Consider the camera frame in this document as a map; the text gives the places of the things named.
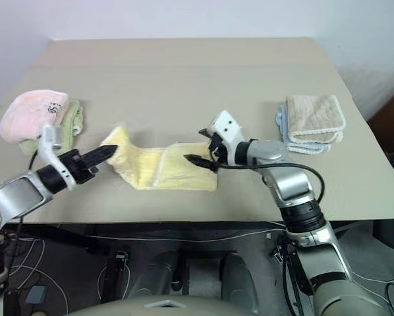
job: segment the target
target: beige table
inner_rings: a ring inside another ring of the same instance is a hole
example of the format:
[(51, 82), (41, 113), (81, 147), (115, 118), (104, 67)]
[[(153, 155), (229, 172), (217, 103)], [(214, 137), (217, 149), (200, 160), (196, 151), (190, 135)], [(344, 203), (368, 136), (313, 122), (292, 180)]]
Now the beige table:
[[(394, 172), (323, 49), (313, 40), (148, 39), (51, 43), (0, 107), (27, 90), (69, 93), (85, 109), (76, 147), (86, 152), (123, 124), (134, 143), (199, 142), (197, 131), (222, 109), (248, 138), (279, 139), (274, 116), (290, 94), (335, 94), (347, 118), (329, 153), (292, 155), (320, 171), (329, 220), (394, 218)], [(0, 138), (0, 181), (29, 158)], [(279, 210), (251, 171), (221, 171), (216, 192), (135, 190), (111, 167), (63, 192), (26, 218), (31, 223), (276, 221)], [(318, 192), (318, 183), (313, 178)]]

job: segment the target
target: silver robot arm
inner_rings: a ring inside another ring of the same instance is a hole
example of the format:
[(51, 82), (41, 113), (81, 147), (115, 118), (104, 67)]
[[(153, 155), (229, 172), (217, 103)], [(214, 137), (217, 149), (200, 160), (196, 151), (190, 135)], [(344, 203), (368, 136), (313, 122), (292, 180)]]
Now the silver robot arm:
[[(55, 126), (44, 126), (39, 142), (39, 156), (49, 164), (37, 171), (27, 170), (0, 185), (0, 230), (10, 220), (21, 218), (51, 201), (53, 194), (89, 181), (98, 171), (96, 165), (110, 158), (117, 148), (101, 146), (85, 155), (74, 149), (57, 157), (53, 149), (59, 147), (59, 128)], [(0, 235), (0, 294), (7, 287), (8, 274)]]
[[(246, 142), (236, 120), (222, 111), (200, 133), (210, 138), (216, 163), (194, 155), (186, 158), (200, 167), (256, 166), (290, 163), (283, 143)], [(286, 235), (295, 255), (292, 266), (300, 289), (314, 297), (317, 316), (387, 315), (383, 307), (352, 281), (352, 272), (330, 223), (325, 220), (303, 169), (270, 167), (260, 173), (281, 211)]]

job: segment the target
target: green towel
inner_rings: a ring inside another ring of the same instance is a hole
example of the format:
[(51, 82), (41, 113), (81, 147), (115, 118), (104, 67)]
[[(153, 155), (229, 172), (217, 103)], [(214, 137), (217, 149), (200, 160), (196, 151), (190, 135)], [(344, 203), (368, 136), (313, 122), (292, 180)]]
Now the green towel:
[[(83, 129), (83, 107), (77, 100), (70, 101), (69, 109), (65, 113), (64, 119), (61, 123), (61, 148), (56, 152), (57, 155), (62, 155), (72, 149), (74, 143), (74, 136), (79, 135)], [(34, 154), (38, 150), (39, 143), (37, 140), (24, 140), (18, 144), (28, 156)]]

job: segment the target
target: white wall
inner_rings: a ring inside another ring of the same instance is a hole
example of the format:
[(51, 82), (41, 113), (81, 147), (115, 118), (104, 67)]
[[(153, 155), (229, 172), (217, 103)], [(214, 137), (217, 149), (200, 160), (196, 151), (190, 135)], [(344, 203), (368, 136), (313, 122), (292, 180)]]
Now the white wall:
[(295, 36), (323, 45), (366, 119), (394, 94), (394, 0), (1, 0), (0, 99), (46, 38)]

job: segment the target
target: towel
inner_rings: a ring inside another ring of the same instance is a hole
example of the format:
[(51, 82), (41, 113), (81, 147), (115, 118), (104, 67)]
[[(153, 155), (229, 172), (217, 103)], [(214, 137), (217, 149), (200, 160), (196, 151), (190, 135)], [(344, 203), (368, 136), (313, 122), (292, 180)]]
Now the towel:
[(10, 143), (35, 140), (43, 125), (60, 125), (67, 105), (66, 93), (53, 90), (24, 92), (5, 111), (0, 123), (0, 135)]
[(287, 98), (289, 139), (298, 144), (340, 142), (347, 123), (335, 95)]
[(286, 105), (282, 105), (281, 112), (276, 114), (276, 124), (279, 125), (279, 130), (282, 134), (283, 143), (287, 146), (289, 151), (293, 151), (296, 153), (306, 153), (308, 155), (315, 155), (318, 153), (327, 152), (331, 148), (329, 144), (321, 144), (316, 142), (297, 144), (292, 142), (288, 137), (288, 120)]
[(116, 127), (101, 144), (118, 145), (107, 163), (136, 189), (215, 191), (217, 188), (215, 173), (184, 158), (193, 153), (209, 159), (207, 143), (177, 143), (166, 148), (143, 149), (131, 143), (126, 128)]
[(276, 115), (290, 151), (318, 154), (343, 139), (346, 120), (334, 95), (292, 95)]
[[(73, 147), (74, 136), (79, 135), (83, 129), (83, 107), (77, 100), (70, 101), (69, 108), (61, 123), (61, 148), (56, 150), (57, 155), (70, 151)], [(34, 154), (39, 147), (37, 140), (24, 140), (19, 143), (23, 153), (28, 156)]]

